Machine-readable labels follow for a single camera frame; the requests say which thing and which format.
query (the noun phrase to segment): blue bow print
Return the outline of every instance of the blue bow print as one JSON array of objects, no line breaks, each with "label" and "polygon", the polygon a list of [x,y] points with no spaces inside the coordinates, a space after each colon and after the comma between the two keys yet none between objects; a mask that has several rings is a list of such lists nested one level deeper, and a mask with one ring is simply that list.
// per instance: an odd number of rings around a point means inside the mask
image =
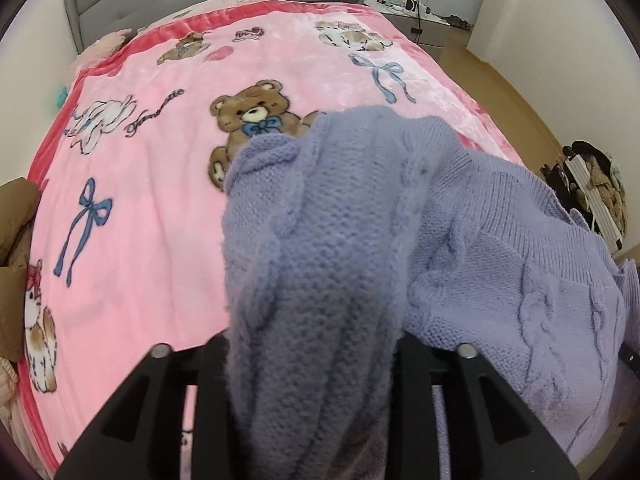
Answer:
[{"label": "blue bow print", "polygon": [[53,269],[53,273],[56,276],[60,276],[62,274],[62,267],[65,264],[65,254],[66,248],[69,245],[69,239],[71,238],[71,233],[76,228],[76,224],[81,221],[84,215],[87,215],[86,224],[84,226],[84,231],[82,232],[82,236],[80,238],[80,242],[78,243],[78,248],[74,253],[74,257],[71,260],[71,264],[69,265],[68,271],[66,272],[66,286],[71,286],[71,272],[74,266],[74,263],[78,259],[78,256],[84,249],[89,236],[91,235],[91,228],[94,223],[100,227],[107,223],[109,219],[109,215],[111,214],[111,206],[113,205],[113,200],[108,198],[103,200],[102,202],[94,203],[94,193],[95,193],[95,180],[90,178],[84,184],[84,189],[82,190],[82,195],[80,195],[79,204],[84,207],[84,209],[76,215],[73,222],[71,222],[71,227],[69,228],[69,234],[66,237],[66,241],[64,246],[62,247],[62,251],[60,252],[60,257],[58,258],[58,263],[56,264],[56,268]]},{"label": "blue bow print", "polygon": [[380,91],[384,94],[387,103],[393,104],[398,99],[396,98],[396,94],[394,94],[388,88],[382,86],[382,83],[380,82],[381,70],[388,73],[391,76],[391,79],[396,81],[402,87],[402,90],[404,91],[404,95],[409,101],[411,101],[412,103],[415,103],[415,99],[409,95],[409,92],[406,89],[406,83],[398,75],[404,72],[404,68],[402,68],[402,65],[396,62],[391,62],[383,66],[378,66],[375,63],[371,62],[366,57],[359,56],[358,54],[349,54],[349,57],[353,61],[353,64],[357,66],[368,66],[372,68],[373,81],[376,83],[376,86],[380,89]]},{"label": "blue bow print", "polygon": [[242,131],[249,137],[261,134],[281,134],[282,120],[278,116],[267,117],[259,123],[245,123]]}]

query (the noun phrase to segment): metal bolt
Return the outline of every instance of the metal bolt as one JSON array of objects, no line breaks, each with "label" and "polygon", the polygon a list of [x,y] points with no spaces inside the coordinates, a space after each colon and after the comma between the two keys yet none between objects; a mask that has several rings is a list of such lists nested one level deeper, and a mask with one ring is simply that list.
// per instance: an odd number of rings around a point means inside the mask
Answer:
[{"label": "metal bolt", "polygon": [[476,347],[470,345],[469,343],[460,345],[458,348],[456,348],[456,352],[463,359],[473,359],[474,357],[478,356],[478,350],[476,350]]},{"label": "metal bolt", "polygon": [[151,357],[162,359],[172,352],[172,348],[167,343],[158,343],[151,349]]}]

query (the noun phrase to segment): knit sweater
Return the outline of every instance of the knit sweater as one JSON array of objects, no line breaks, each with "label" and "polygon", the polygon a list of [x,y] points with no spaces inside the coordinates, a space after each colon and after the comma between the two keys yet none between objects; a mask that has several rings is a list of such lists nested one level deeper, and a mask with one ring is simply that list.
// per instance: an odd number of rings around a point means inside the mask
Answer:
[{"label": "knit sweater", "polygon": [[225,184],[228,385],[254,480],[380,473],[402,330],[476,345],[574,462],[638,397],[616,358],[639,346],[633,264],[441,119],[319,116],[302,139],[254,137]]}]

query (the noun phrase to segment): brown teddy bear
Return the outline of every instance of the brown teddy bear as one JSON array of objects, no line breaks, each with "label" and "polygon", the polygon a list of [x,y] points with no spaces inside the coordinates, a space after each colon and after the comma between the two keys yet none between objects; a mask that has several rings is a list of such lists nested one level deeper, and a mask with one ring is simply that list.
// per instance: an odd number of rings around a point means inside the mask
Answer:
[{"label": "brown teddy bear", "polygon": [[204,35],[200,32],[190,32],[184,38],[182,38],[175,47],[162,54],[158,59],[158,65],[162,65],[168,59],[177,61],[185,57],[193,57],[196,54],[201,53],[203,50],[209,47],[209,43],[202,43]]},{"label": "brown teddy bear", "polygon": [[226,145],[214,149],[209,159],[209,178],[218,189],[223,188],[229,164],[249,139],[272,133],[299,137],[311,126],[318,112],[301,119],[287,111],[289,100],[281,90],[279,81],[264,79],[233,97],[223,95],[212,102],[211,115],[217,118],[218,127],[229,134]]}]

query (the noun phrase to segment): bed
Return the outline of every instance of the bed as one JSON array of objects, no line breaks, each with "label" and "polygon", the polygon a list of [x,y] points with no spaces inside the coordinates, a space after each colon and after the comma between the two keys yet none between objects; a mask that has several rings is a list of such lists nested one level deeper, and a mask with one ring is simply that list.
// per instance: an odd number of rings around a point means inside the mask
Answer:
[{"label": "bed", "polygon": [[129,32],[76,67],[29,170],[42,200],[19,399],[50,474],[148,348],[199,346],[226,327],[221,189],[252,136],[303,135],[318,113],[380,104],[440,115],[466,146],[522,163],[362,1],[65,0],[78,53]]}]

